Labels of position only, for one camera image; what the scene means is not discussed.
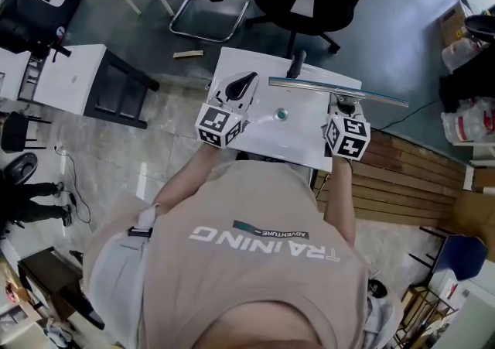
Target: person's left arm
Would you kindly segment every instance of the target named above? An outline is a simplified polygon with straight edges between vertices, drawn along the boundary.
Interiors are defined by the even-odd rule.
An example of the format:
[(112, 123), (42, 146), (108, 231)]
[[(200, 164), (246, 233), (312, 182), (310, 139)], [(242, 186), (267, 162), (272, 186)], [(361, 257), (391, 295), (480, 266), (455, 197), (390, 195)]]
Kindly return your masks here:
[(201, 145), (193, 158), (156, 195), (153, 203), (159, 204), (159, 215), (169, 212), (198, 191), (217, 164), (221, 151), (212, 145)]

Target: black cable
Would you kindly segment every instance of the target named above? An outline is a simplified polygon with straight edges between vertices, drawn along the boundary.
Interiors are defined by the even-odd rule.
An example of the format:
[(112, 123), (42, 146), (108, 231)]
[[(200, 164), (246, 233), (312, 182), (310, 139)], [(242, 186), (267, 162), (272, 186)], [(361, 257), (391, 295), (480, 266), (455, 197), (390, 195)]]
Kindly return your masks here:
[(90, 229), (91, 229), (91, 232), (93, 232), (93, 228), (91, 227), (90, 225), (90, 222), (91, 222), (91, 209), (90, 207), (87, 205), (87, 203), (84, 201), (83, 197), (80, 195), (80, 192), (79, 190), (77, 189), (77, 173), (76, 173), (76, 163), (74, 162), (74, 159), (72, 158), (72, 156), (70, 156), (68, 153), (60, 153), (56, 150), (56, 146), (53, 147), (53, 150), (55, 151), (56, 154), (60, 155), (60, 156), (68, 156), (69, 159), (72, 161), (72, 166), (73, 166), (73, 171), (74, 171), (74, 189), (76, 190), (76, 193), (77, 193), (77, 196), (79, 196), (79, 199), (81, 200), (81, 202), (83, 202), (84, 206), (86, 206), (87, 208), (87, 212), (89, 214), (89, 218), (87, 219), (87, 221), (83, 220), (81, 217), (79, 217), (79, 213), (77, 213), (77, 205), (75, 206), (75, 209), (76, 209), (76, 216), (77, 216), (77, 219), (79, 219), (80, 221), (84, 222), (85, 224), (87, 224)]
[(391, 126), (396, 125), (397, 123), (401, 123), (401, 122), (405, 121), (407, 118), (411, 117), (412, 115), (416, 114), (417, 112), (420, 112), (420, 110), (422, 110), (423, 108), (427, 108), (434, 103), (438, 103), (439, 101), (440, 101), (440, 99), (430, 101), (429, 103), (422, 105), (420, 108), (415, 109), (411, 114), (407, 114), (402, 119), (399, 119), (398, 121), (393, 121), (393, 122), (389, 123), (388, 125), (385, 125), (383, 128), (374, 129), (374, 130), (378, 130), (379, 132), (382, 132), (383, 130), (388, 129)]

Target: power cord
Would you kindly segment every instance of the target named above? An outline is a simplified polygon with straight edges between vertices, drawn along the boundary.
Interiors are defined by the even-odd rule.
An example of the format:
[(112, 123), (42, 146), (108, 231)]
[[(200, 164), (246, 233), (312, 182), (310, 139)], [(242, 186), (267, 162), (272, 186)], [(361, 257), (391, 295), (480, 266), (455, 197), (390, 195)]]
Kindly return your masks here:
[(429, 103), (422, 105), (420, 108), (415, 109), (411, 114), (407, 114), (402, 119), (399, 119), (398, 121), (393, 121), (393, 122), (389, 123), (388, 125), (385, 125), (383, 128), (373, 129), (373, 130), (377, 130), (379, 132), (382, 132), (383, 130), (388, 129), (391, 126), (396, 125), (397, 123), (401, 123), (401, 122), (405, 121), (407, 118), (410, 118), (412, 115), (416, 114), (417, 112), (420, 112), (420, 110), (422, 110), (423, 108), (427, 108), (430, 105), (438, 103), (439, 101), (440, 101), (439, 98), (435, 99), (434, 101), (430, 101)]
[(76, 197), (70, 192), (70, 191), (67, 191), (67, 190), (64, 190), (63, 192), (68, 192), (69, 193), (69, 198), (70, 198), (70, 202), (72, 203), (72, 205), (74, 205), (74, 208), (76, 209), (76, 216), (77, 216), (77, 219), (84, 222), (85, 224), (87, 224), (87, 226), (91, 229), (91, 232), (94, 233), (94, 230), (93, 228), (91, 227), (91, 209), (90, 207), (87, 205), (87, 203), (84, 201), (83, 197), (80, 195), (80, 192), (79, 190), (77, 189), (77, 173), (76, 173), (76, 163), (74, 162), (74, 159), (72, 158), (72, 156), (70, 156), (68, 153), (61, 153), (61, 152), (58, 152), (56, 150), (56, 145), (53, 147), (53, 150), (55, 151), (55, 153), (57, 155), (60, 155), (60, 156), (66, 156), (68, 157), (71, 161), (72, 161), (72, 167), (73, 167), (73, 171), (74, 171), (74, 176), (72, 176), (72, 173), (69, 170), (69, 174), (70, 174), (70, 178), (72, 179), (72, 182), (73, 182), (73, 185), (74, 185), (74, 189), (76, 190), (76, 193), (77, 193), (77, 196), (79, 197), (80, 201), (83, 203), (84, 206), (86, 206), (87, 208), (87, 212), (89, 214), (89, 218), (87, 220), (83, 220), (80, 216), (79, 216), (79, 213), (77, 212), (77, 202), (76, 202)]

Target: black shoe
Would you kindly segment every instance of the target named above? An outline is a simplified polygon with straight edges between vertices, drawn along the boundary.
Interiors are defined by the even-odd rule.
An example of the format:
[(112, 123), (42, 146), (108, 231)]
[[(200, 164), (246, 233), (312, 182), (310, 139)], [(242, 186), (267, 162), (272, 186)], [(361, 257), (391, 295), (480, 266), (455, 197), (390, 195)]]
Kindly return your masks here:
[(60, 197), (60, 194), (62, 193), (62, 191), (63, 191), (63, 181), (60, 181), (56, 185), (56, 192), (53, 194), (53, 197)]
[(66, 204), (65, 206), (62, 206), (62, 208), (65, 211), (65, 214), (62, 216), (63, 226), (68, 227), (72, 224), (72, 207), (69, 204)]

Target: forearm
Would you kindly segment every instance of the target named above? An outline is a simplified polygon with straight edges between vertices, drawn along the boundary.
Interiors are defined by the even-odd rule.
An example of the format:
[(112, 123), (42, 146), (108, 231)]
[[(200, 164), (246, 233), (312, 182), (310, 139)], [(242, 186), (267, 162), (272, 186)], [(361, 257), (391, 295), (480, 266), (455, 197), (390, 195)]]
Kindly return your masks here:
[(207, 181), (220, 154), (221, 149), (207, 144), (201, 145), (193, 158), (156, 195), (154, 203), (160, 205), (159, 213), (167, 213), (177, 204), (194, 195)]
[(328, 199), (323, 219), (333, 225), (345, 241), (354, 245), (356, 218), (352, 194), (352, 169), (346, 160), (333, 157), (332, 174), (327, 189)]

